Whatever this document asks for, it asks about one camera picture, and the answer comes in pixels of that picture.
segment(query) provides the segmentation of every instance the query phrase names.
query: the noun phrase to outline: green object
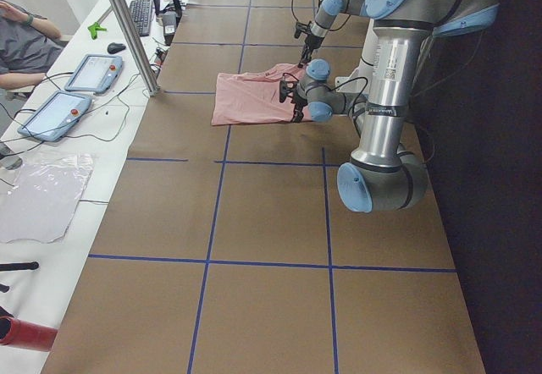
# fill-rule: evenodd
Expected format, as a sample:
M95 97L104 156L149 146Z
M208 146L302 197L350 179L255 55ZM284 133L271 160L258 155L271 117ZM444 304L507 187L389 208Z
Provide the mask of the green object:
M34 16L28 13L28 18L23 22L23 25L32 25L32 21L34 21Z
M98 38L98 31L107 31L108 29L101 27L100 23L96 22L93 25L89 25L88 30L91 32L92 40L96 40Z

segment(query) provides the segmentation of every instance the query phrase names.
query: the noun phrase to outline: wristwatch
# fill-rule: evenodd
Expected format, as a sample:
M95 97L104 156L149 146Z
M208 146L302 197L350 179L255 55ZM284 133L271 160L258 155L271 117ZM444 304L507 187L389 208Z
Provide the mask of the wristwatch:
M28 13L28 19L23 21L23 25L32 25L32 21L34 21L34 16Z

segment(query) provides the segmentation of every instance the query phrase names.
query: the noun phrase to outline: pink t-shirt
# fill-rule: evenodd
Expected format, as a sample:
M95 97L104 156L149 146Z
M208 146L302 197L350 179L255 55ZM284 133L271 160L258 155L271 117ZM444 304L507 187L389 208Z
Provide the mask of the pink t-shirt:
M291 63L278 63L269 71L244 74L218 74L213 126L221 124L264 124L290 122L294 112L291 99L279 102L279 82L283 73L297 79L305 69ZM311 119L303 108L303 121Z

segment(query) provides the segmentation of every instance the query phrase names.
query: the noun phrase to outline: keyboard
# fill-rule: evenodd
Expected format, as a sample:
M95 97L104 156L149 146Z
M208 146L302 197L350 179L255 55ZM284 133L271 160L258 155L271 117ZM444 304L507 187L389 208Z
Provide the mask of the keyboard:
M151 33L152 0L132 0L130 2L130 17L134 20L137 33L140 37Z

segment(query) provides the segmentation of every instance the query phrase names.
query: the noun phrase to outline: tablet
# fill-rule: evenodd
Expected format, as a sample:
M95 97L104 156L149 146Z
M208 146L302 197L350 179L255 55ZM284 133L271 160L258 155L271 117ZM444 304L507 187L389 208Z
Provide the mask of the tablet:
M66 91L107 91L122 69L123 60L117 55L87 54L64 87Z
M60 140L88 110L90 96L56 91L17 131L42 141Z

